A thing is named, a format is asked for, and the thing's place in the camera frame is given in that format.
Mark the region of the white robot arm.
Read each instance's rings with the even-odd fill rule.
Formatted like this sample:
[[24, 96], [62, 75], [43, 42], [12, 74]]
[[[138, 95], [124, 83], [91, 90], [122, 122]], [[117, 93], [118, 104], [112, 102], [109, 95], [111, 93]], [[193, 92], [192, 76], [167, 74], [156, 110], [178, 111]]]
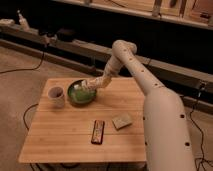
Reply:
[[102, 76], [89, 89], [106, 87], [125, 66], [145, 95], [144, 137], [149, 171], [196, 171], [186, 113], [179, 95], [167, 88], [136, 57], [134, 43], [116, 40]]

